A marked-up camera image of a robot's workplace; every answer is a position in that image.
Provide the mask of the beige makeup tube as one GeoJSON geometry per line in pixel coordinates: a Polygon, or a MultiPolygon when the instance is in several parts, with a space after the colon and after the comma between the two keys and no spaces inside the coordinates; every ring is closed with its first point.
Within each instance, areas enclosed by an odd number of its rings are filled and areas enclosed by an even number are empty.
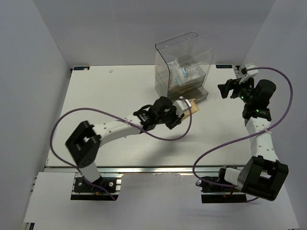
{"type": "MultiPolygon", "coordinates": [[[[196,99],[189,99],[191,114],[194,114],[199,111],[198,106],[196,105],[196,99]]],[[[186,109],[184,112],[184,116],[181,121],[190,117],[189,109],[186,109]]]]}

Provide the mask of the white blue sachet packet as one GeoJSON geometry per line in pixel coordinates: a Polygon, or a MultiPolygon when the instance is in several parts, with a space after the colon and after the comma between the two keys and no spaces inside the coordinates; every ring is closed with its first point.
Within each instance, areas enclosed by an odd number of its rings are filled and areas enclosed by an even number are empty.
{"type": "Polygon", "coordinates": [[[179,63],[176,60],[174,60],[168,62],[167,65],[171,73],[172,84],[177,84],[179,86],[185,84],[186,80],[184,78],[184,70],[182,67],[180,67],[179,63]]]}

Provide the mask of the clear acrylic organizer box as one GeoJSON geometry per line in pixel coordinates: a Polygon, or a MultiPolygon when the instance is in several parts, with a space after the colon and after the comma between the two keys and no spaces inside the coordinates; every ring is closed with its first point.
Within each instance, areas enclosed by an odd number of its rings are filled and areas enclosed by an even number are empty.
{"type": "Polygon", "coordinates": [[[208,96],[204,88],[213,62],[212,48],[189,32],[155,44],[155,90],[175,101],[180,96],[196,103],[208,96]]]}

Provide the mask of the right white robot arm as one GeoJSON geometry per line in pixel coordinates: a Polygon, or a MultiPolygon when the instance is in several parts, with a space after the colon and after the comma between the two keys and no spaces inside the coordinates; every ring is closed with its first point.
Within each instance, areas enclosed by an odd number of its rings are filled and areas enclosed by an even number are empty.
{"type": "Polygon", "coordinates": [[[217,187],[228,191],[235,186],[238,191],[273,201],[276,199],[286,177],[288,166],[280,163],[268,131],[271,126],[271,113],[268,108],[276,85],[270,80],[253,79],[241,83],[240,79],[230,79],[219,84],[222,98],[240,98],[244,102],[242,117],[249,134],[251,159],[243,169],[224,166],[216,179],[217,187]]]}

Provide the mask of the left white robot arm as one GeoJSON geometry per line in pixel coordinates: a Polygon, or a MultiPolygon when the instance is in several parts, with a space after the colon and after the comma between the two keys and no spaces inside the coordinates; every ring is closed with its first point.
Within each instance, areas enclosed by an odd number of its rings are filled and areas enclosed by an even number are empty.
{"type": "Polygon", "coordinates": [[[100,147],[126,136],[151,131],[160,124],[173,129],[181,124],[190,107],[190,102],[183,97],[172,102],[162,96],[154,104],[145,105],[124,119],[96,125],[81,122],[65,145],[85,178],[85,186],[90,191],[101,187],[101,176],[94,162],[100,147]]]}

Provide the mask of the right blue table label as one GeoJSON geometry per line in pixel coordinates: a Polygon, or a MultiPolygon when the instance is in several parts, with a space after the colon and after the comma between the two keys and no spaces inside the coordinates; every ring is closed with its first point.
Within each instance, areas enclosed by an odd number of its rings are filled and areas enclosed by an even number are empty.
{"type": "Polygon", "coordinates": [[[220,64],[220,65],[215,65],[217,69],[232,69],[233,66],[229,64],[220,64]]]}

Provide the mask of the blue table label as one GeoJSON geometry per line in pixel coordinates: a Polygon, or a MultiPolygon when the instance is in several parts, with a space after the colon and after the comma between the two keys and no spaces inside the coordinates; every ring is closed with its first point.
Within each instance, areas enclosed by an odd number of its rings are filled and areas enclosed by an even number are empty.
{"type": "Polygon", "coordinates": [[[89,70],[89,66],[75,66],[72,70],[73,71],[87,71],[89,70]]]}
{"type": "Polygon", "coordinates": [[[232,69],[233,66],[229,64],[220,64],[220,65],[215,65],[217,69],[232,69]]]}

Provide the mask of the left blue table label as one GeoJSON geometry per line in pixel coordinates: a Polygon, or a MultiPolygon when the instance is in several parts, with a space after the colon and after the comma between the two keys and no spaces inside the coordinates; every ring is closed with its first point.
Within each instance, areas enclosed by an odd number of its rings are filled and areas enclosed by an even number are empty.
{"type": "Polygon", "coordinates": [[[89,66],[75,66],[72,70],[73,71],[87,71],[89,70],[89,66]]]}

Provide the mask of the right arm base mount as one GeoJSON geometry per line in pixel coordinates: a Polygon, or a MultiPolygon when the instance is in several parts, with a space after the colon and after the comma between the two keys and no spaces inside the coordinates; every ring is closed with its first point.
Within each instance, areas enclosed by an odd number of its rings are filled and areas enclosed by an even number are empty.
{"type": "MultiPolygon", "coordinates": [[[[232,185],[224,179],[227,168],[235,170],[235,175],[238,175],[241,171],[237,167],[223,166],[219,169],[217,176],[203,176],[201,178],[217,184],[232,185]]],[[[197,187],[201,188],[201,201],[203,204],[246,203],[248,201],[247,196],[236,188],[210,184],[203,180],[198,179],[195,183],[197,187]]]]}

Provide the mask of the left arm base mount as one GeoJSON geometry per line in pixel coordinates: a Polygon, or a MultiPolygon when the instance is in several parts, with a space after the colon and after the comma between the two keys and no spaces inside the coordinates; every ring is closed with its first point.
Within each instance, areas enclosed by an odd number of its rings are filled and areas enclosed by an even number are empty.
{"type": "Polygon", "coordinates": [[[87,183],[81,176],[73,181],[71,200],[79,201],[115,201],[120,192],[121,180],[116,177],[102,176],[94,182],[96,186],[87,183]]]}

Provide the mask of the aluminium rail front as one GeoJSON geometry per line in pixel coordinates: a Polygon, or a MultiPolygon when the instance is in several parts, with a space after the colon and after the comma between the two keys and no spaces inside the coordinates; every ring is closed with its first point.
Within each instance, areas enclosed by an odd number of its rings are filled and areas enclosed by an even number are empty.
{"type": "MultiPolygon", "coordinates": [[[[197,173],[217,173],[222,166],[197,166],[197,173]]],[[[192,173],[192,167],[98,167],[100,173],[192,173]]],[[[75,173],[72,167],[46,167],[44,172],[75,173]]]]}

